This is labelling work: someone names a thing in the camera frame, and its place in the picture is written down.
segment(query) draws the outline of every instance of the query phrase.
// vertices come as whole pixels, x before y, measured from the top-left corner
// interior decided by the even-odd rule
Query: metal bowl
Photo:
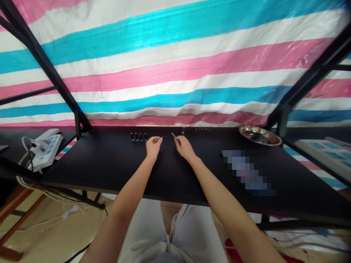
[[[279,136],[261,127],[242,125],[239,127],[239,132],[245,138],[260,145],[278,146],[282,144],[282,140]]]

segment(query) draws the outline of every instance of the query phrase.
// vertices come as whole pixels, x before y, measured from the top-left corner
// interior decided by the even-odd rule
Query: wooden chair
[[[0,239],[0,259],[18,262],[23,255],[23,253],[4,247],[3,245],[46,197],[45,195],[42,195],[27,212],[16,210],[16,208],[24,200],[26,200],[26,198],[32,192],[33,190],[18,184],[6,198],[5,204],[0,208],[0,223],[3,222],[10,214],[21,217],[16,224]]]

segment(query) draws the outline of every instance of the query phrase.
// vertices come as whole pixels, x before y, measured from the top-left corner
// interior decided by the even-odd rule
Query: blue stripe
[[[335,0],[210,0],[72,33],[42,45],[54,65],[168,45],[345,8]],[[39,68],[27,50],[0,53],[0,73]]]
[[[340,122],[351,119],[351,110],[293,110],[289,115],[289,121],[305,122]]]
[[[85,113],[96,112],[130,112],[149,107],[179,108],[186,104],[232,103],[245,104],[249,102],[278,103],[290,86],[268,86],[260,88],[212,88],[198,89],[185,94],[162,94],[142,99],[118,102],[78,102]],[[39,114],[69,113],[66,103],[33,105],[0,110],[0,118],[33,116]]]
[[[336,179],[324,178],[324,177],[320,177],[320,179],[322,179],[324,182],[326,182],[331,187],[338,187],[338,188],[346,188],[347,187],[346,185],[344,185],[343,183],[339,182]]]
[[[288,154],[292,155],[292,156],[296,156],[296,155],[301,155],[298,152],[296,152],[295,150],[291,149],[291,148],[283,148]]]

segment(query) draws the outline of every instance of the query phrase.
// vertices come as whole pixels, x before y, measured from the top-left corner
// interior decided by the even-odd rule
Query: white pants
[[[211,210],[183,205],[167,235],[161,202],[141,199],[125,237],[119,262],[148,262],[169,251],[184,262],[228,262]]]

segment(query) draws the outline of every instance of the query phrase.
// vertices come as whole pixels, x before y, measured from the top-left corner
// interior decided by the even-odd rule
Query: floor
[[[33,193],[20,206],[18,210],[26,211],[39,197],[40,193]],[[88,197],[94,199],[96,193],[88,192]],[[109,211],[113,203],[112,200],[104,196],[100,197],[100,203],[105,202],[106,209]],[[62,220],[62,215],[65,211],[70,210],[74,203],[67,201],[67,203],[59,203],[57,201],[46,198],[34,211],[32,215],[22,224],[21,229],[28,229],[38,223],[45,222],[54,217],[53,220],[34,226],[24,232],[16,232],[6,243],[5,246],[24,252],[21,263],[63,263],[68,260],[77,251],[84,248],[92,241],[97,233],[101,223],[106,217],[104,210],[99,210],[84,203],[78,203],[81,210],[73,211],[68,218]],[[163,221],[167,232],[170,231],[170,223],[173,216],[178,213],[182,204],[172,202],[161,202],[161,211]],[[214,223],[216,225],[219,237],[224,244],[228,238],[228,234],[221,225],[217,217],[212,214]],[[0,225],[0,237],[2,232],[11,228],[11,226],[18,220],[17,216],[9,216]],[[349,262],[345,254],[328,254],[316,251],[310,251],[300,248],[283,249],[276,241],[269,239],[274,246],[279,247],[278,250],[289,256],[293,256],[304,262]]]

